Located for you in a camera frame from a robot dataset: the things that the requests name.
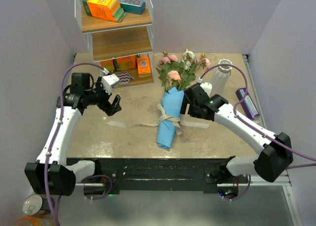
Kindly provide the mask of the blue wrapping paper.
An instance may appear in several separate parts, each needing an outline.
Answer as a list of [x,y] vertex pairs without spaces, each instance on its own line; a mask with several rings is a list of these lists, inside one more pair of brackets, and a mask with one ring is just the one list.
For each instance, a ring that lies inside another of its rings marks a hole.
[[[167,115],[180,117],[180,108],[183,97],[184,91],[178,91],[176,87],[173,87],[169,91],[165,92],[161,103]],[[157,135],[158,146],[164,149],[170,149],[175,134],[176,128],[170,122],[163,121],[160,123]]]

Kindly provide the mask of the beige ribbon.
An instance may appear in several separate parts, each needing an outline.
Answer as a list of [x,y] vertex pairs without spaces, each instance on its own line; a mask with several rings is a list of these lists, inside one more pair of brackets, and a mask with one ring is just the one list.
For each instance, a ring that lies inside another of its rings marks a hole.
[[179,136],[182,134],[182,126],[185,127],[193,127],[193,128],[200,128],[200,129],[207,129],[209,127],[209,124],[204,123],[197,123],[197,122],[190,122],[182,120],[180,117],[172,117],[170,115],[167,115],[165,109],[161,104],[157,105],[157,108],[161,112],[161,116],[153,123],[145,124],[145,123],[123,123],[118,121],[109,121],[107,124],[110,126],[120,127],[120,128],[131,128],[134,126],[148,126],[148,127],[156,127],[163,121],[170,122],[175,128],[176,128],[176,134]]

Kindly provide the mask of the artificial pink flower bouquet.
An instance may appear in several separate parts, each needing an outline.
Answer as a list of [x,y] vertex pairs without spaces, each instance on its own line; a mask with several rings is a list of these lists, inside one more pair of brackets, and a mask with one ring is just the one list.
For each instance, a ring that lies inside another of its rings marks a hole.
[[165,91],[170,91],[172,88],[184,90],[196,79],[197,68],[204,70],[211,67],[210,60],[204,53],[198,57],[189,49],[185,49],[181,59],[167,51],[162,54],[156,70]]

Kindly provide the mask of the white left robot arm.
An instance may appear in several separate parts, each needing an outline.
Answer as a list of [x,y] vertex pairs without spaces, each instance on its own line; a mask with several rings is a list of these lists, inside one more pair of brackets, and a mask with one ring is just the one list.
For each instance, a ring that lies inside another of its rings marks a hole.
[[43,150],[33,163],[27,163],[25,175],[36,194],[70,196],[76,183],[87,178],[98,182],[102,170],[92,160],[80,160],[69,166],[67,154],[74,130],[88,106],[96,105],[108,116],[121,111],[120,96],[109,102],[119,78],[112,73],[94,80],[89,73],[73,73],[71,83],[57,98],[54,123]]

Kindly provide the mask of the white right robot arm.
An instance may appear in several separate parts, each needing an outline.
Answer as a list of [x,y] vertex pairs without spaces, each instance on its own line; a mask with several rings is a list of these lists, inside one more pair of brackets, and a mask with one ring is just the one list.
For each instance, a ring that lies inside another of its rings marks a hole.
[[222,96],[210,97],[200,84],[184,90],[180,112],[226,127],[256,152],[253,157],[231,157],[220,167],[220,178],[226,183],[231,183],[239,175],[258,175],[265,181],[274,182],[293,162],[291,140],[286,133],[277,135],[264,129],[235,112]]

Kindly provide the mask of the white ribbed vase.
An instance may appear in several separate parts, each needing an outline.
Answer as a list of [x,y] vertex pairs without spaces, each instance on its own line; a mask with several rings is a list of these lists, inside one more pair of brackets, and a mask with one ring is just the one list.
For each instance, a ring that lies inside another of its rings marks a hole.
[[214,96],[215,94],[222,94],[223,89],[232,72],[232,67],[228,66],[228,64],[232,65],[232,62],[230,60],[221,59],[218,64],[219,66],[214,69],[214,72],[210,79],[210,83],[212,84],[210,97]]

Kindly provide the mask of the striped purple white sponge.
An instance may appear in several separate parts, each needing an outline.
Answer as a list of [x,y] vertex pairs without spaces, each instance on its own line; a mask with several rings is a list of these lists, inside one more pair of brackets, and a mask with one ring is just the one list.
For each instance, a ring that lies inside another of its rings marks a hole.
[[133,76],[131,76],[128,72],[120,72],[116,73],[116,76],[119,79],[118,85],[127,85],[131,82],[131,80],[135,80]]

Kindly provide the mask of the orange box left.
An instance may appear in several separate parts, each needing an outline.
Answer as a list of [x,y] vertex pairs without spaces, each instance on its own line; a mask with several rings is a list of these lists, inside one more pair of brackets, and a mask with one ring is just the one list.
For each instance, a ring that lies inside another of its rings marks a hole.
[[105,60],[100,62],[100,66],[107,69],[109,72],[115,71],[114,61],[113,60]]

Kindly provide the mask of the orange box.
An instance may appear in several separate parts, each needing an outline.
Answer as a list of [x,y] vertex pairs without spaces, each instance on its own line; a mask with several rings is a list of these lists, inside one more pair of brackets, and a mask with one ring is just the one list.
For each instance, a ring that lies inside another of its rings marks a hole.
[[118,64],[118,68],[121,71],[124,70],[129,70],[129,69],[135,69],[136,68],[136,56],[127,56],[127,57],[122,57],[122,58],[117,58],[116,62]]
[[115,71],[114,61],[113,60],[105,60],[100,62],[100,66],[107,69],[109,72]]

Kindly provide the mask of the orange box middle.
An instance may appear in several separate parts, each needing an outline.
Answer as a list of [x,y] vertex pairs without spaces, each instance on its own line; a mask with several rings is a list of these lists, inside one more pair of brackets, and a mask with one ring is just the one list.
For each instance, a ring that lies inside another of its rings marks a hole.
[[118,64],[118,68],[121,71],[124,70],[129,70],[129,69],[135,69],[136,68],[136,56],[127,56],[127,57],[122,57],[122,58],[117,58],[116,62]]

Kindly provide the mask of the orange packet right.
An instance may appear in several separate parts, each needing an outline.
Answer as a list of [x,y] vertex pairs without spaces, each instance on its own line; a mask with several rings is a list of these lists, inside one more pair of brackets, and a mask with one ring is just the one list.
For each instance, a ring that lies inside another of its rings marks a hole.
[[151,75],[150,60],[147,56],[137,57],[137,69],[139,78],[148,77]]

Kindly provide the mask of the purple box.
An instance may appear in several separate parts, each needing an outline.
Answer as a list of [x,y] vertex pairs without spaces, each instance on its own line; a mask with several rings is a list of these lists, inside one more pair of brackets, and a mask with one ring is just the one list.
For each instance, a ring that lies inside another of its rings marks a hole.
[[244,101],[241,103],[241,106],[248,119],[253,121],[260,116],[259,111],[249,93],[245,94],[245,88],[237,89],[236,96],[238,100],[242,100],[243,97],[245,97]]

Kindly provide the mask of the teal box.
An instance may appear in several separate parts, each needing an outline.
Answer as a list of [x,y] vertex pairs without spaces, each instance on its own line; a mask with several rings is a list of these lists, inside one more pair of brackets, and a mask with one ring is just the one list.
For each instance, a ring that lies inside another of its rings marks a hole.
[[142,15],[146,8],[144,0],[118,0],[125,12]]

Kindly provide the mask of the orange sponge pack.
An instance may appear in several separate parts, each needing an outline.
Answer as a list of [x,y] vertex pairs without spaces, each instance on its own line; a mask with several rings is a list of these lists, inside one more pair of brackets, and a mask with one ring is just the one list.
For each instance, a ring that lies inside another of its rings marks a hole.
[[121,22],[126,14],[118,0],[82,0],[88,16]]

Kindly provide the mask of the tin can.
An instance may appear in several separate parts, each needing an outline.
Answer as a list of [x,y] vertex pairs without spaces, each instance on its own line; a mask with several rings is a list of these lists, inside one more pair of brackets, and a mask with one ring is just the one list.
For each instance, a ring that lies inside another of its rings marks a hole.
[[47,198],[38,194],[32,194],[28,196],[22,205],[22,212],[26,216],[49,214],[50,208]]

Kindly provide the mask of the orange plastic container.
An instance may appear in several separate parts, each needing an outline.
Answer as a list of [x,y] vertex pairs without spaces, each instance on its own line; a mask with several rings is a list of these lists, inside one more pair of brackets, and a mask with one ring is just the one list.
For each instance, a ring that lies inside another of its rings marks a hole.
[[55,226],[55,222],[47,217],[29,217],[23,216],[17,219],[14,226]]

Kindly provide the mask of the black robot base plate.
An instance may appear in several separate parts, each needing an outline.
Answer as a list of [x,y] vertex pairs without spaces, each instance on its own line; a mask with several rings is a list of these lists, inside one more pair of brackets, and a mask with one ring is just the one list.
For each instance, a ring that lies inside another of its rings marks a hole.
[[201,191],[236,196],[238,186],[248,177],[232,176],[227,158],[93,158],[94,178],[83,180],[88,196],[110,195],[121,191]]

